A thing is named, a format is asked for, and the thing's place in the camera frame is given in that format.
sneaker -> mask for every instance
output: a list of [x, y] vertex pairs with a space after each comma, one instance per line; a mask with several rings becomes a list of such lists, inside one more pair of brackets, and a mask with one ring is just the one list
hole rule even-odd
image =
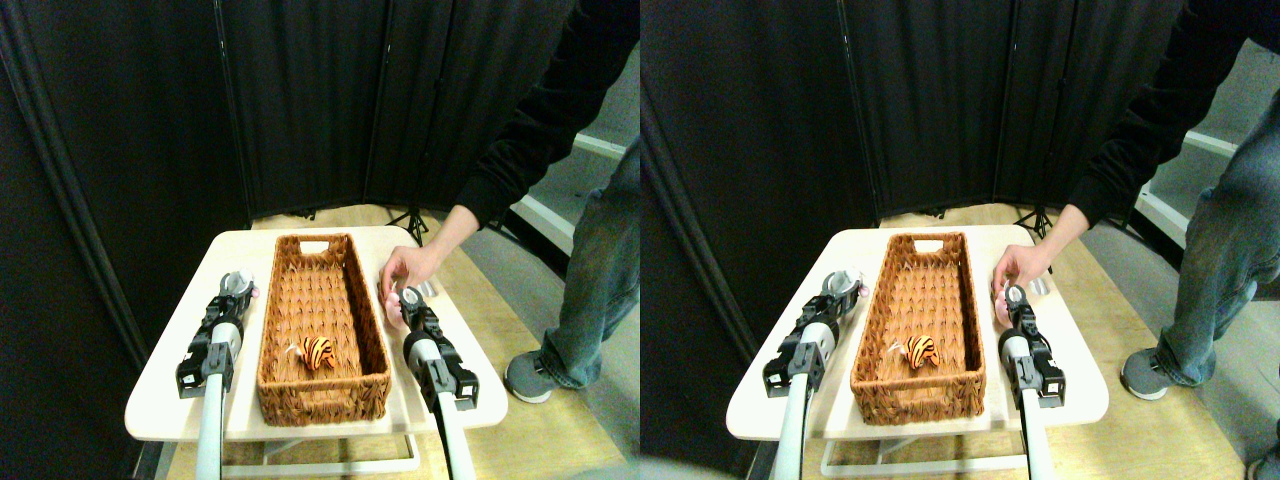
[[1249, 463], [1249, 470], [1244, 472], [1244, 477], [1248, 480], [1280, 479], [1280, 461], [1276, 461], [1276, 451], [1272, 451], [1266, 457]]
[[559, 383], [543, 366], [539, 353], [532, 351], [511, 358], [507, 371], [502, 374], [511, 394], [526, 403], [543, 403], [552, 398], [552, 390], [559, 388]]
[[1134, 397], [1144, 401], [1160, 399], [1165, 393], [1169, 393], [1169, 387], [1174, 385], [1174, 380], [1156, 365], [1155, 348], [1147, 348], [1130, 355], [1129, 360], [1124, 362], [1124, 370], [1120, 371], [1120, 383]]

blue jeans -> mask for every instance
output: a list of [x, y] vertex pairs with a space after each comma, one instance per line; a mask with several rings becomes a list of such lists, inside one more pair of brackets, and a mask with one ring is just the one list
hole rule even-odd
[[600, 376], [600, 343], [640, 302], [640, 154], [632, 143], [609, 178], [593, 191], [573, 230], [559, 326], [547, 329], [541, 361], [562, 387]]
[[[1187, 228], [1174, 325], [1160, 334], [1156, 362], [1178, 384], [1208, 380], [1216, 365], [1213, 342], [1253, 298], [1258, 283], [1274, 280], [1277, 273], [1280, 92], [1231, 157], [1217, 187], [1201, 193]], [[1280, 424], [1276, 433], [1280, 435]]]

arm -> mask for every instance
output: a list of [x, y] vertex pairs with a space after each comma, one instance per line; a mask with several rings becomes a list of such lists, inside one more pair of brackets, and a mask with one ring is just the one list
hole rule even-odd
[[475, 214], [462, 205], [453, 206], [449, 216], [444, 219], [440, 230], [431, 237], [422, 247], [396, 247], [392, 256], [383, 266], [381, 280], [378, 283], [378, 300], [385, 301], [387, 296], [397, 291], [397, 287], [417, 285], [435, 274], [444, 257], [449, 256], [462, 242], [480, 229], [480, 221]]
[[1235, 64], [1247, 36], [1229, 3], [1192, 0], [1174, 24], [1155, 79], [1138, 93], [1089, 160], [1057, 225], [1034, 247], [1009, 246], [992, 274], [992, 292], [1006, 276], [1023, 287], [1102, 218], [1128, 211], [1156, 166], [1178, 156], [1187, 131], [1208, 114], [1217, 86]]
[[1005, 248], [1005, 255], [1000, 257], [996, 271], [991, 275], [991, 291], [998, 294], [1006, 279], [1027, 288], [1028, 282], [1044, 274], [1062, 248], [1080, 238], [1088, 229], [1089, 220], [1084, 212], [1075, 205], [1068, 205], [1062, 209], [1062, 215], [1059, 215], [1053, 229], [1034, 247], [1010, 244]]
[[568, 156], [640, 40], [639, 1], [579, 1], [543, 78], [530, 88], [457, 196], [484, 225]]

woven basket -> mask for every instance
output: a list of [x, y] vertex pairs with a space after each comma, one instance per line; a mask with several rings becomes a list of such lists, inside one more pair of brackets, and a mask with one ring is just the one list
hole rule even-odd
[[[301, 242], [329, 246], [308, 255]], [[288, 351], [305, 337], [332, 339], [337, 367], [307, 370]], [[387, 413], [390, 384], [387, 358], [351, 236], [276, 239], [257, 366], [262, 420], [302, 426], [379, 419]]]
[[[916, 241], [942, 241], [942, 248], [920, 253]], [[890, 351], [911, 335], [933, 338], [937, 366], [913, 370], [901, 351]], [[987, 371], [963, 233], [890, 238], [850, 376], [868, 425], [982, 413]]]

wooden floor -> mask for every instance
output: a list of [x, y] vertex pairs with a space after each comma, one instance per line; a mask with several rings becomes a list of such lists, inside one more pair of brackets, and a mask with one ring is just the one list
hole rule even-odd
[[[1007, 205], [948, 210], [941, 220], [901, 215], [882, 223], [892, 227], [1010, 224], [1025, 211]], [[1111, 394], [1102, 421], [1052, 428], [1048, 440], [1060, 479], [1240, 479], [1244, 466], [1219, 430], [1208, 410], [1190, 389], [1172, 388], [1158, 402], [1130, 396], [1120, 385], [1124, 360], [1156, 338], [1111, 283], [1088, 250], [1075, 242], [1053, 264], [1053, 280], [1066, 300]], [[841, 445], [836, 461], [873, 463], [873, 442]], [[805, 477], [820, 477], [824, 442], [805, 451]], [[946, 436], [916, 442], [890, 456], [890, 462], [973, 458], [1021, 453], [1014, 433]], [[1025, 479], [1027, 470], [946, 475], [934, 477]]]
[[[325, 210], [315, 220], [279, 215], [253, 223], [253, 229], [383, 225], [402, 211], [358, 205]], [[430, 233], [439, 223], [424, 216]], [[438, 273], [439, 280], [467, 320], [476, 340], [502, 372], [516, 355], [536, 349], [538, 339], [494, 291], [484, 274], [462, 251], [451, 255]], [[490, 390], [489, 394], [508, 394]], [[561, 390], [547, 403], [532, 406], [508, 399], [507, 417], [495, 426], [466, 431], [476, 475], [480, 479], [561, 479], [582, 470], [622, 463], [625, 460], [609, 435], [588, 410], [582, 397]], [[417, 435], [422, 466], [417, 471], [360, 476], [358, 479], [448, 479], [444, 453], [436, 434]], [[261, 443], [228, 444], [227, 463], [261, 462]], [[337, 462], [406, 457], [402, 438], [306, 442], [279, 453], [273, 463]], [[193, 475], [196, 444], [180, 444], [169, 468], [169, 479]]]

